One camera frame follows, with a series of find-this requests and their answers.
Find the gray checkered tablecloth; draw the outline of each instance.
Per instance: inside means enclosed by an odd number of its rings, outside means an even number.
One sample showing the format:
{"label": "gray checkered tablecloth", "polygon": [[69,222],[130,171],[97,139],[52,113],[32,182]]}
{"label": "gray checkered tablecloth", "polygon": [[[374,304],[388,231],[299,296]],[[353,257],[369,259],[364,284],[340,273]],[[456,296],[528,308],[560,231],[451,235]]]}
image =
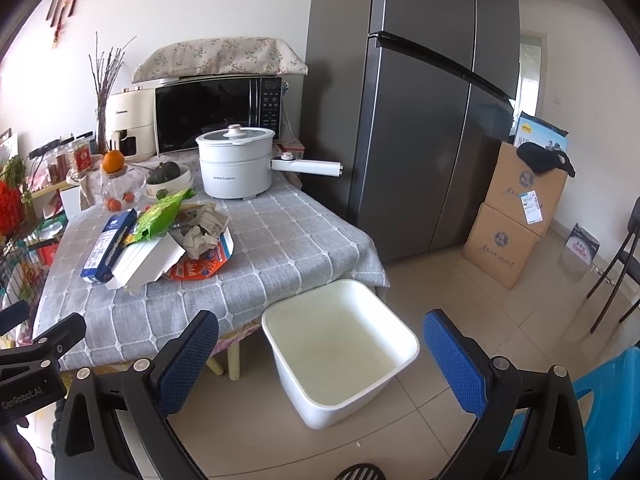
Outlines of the gray checkered tablecloth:
{"label": "gray checkered tablecloth", "polygon": [[[197,160],[189,165],[198,193],[188,202],[211,200],[202,190]],[[208,280],[160,278],[135,296],[80,278],[110,213],[96,205],[71,219],[34,324],[38,334],[71,312],[84,316],[86,336],[62,358],[63,369],[154,356],[201,309],[218,316],[222,336],[261,316],[271,303],[339,278],[389,286],[371,239],[275,171],[271,188],[256,198],[216,202],[230,216],[229,261]]]}

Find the white plastic bin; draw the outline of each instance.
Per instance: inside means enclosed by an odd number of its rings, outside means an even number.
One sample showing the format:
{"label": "white plastic bin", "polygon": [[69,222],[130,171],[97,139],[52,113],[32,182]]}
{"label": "white plastic bin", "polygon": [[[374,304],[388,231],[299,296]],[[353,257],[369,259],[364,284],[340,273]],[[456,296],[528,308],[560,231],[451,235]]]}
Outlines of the white plastic bin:
{"label": "white plastic bin", "polygon": [[262,327],[282,386],[315,430],[363,407],[420,349],[414,333],[354,280],[275,303]]}

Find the microwave control panel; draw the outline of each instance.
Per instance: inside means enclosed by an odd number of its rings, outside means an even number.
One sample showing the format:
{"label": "microwave control panel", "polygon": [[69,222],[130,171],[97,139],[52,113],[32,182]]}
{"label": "microwave control panel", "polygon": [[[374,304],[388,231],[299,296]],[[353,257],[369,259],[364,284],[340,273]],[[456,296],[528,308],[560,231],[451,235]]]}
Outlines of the microwave control panel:
{"label": "microwave control panel", "polygon": [[280,136],[280,106],[282,101],[282,78],[260,78],[260,127],[276,132]]}

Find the pot lid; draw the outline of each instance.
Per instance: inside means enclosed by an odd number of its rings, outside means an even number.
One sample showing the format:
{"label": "pot lid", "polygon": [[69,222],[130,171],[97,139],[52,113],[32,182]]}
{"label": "pot lid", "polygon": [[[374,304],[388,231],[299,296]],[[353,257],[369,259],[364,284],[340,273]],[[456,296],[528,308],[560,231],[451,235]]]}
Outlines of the pot lid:
{"label": "pot lid", "polygon": [[240,124],[232,124],[224,130],[201,135],[196,142],[199,146],[231,146],[248,144],[254,140],[271,139],[275,134],[273,130],[266,128],[241,128]]}

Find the plastic bag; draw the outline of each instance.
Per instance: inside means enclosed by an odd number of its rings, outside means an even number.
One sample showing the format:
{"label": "plastic bag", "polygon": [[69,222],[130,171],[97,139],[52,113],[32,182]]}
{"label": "plastic bag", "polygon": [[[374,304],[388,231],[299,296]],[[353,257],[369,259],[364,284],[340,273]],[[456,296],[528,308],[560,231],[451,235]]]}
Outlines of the plastic bag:
{"label": "plastic bag", "polygon": [[133,231],[125,238],[125,245],[141,240],[150,240],[154,236],[164,236],[171,224],[174,223],[182,200],[192,196],[195,196],[193,189],[184,189],[164,197],[157,204],[153,204],[140,215],[133,226]]}

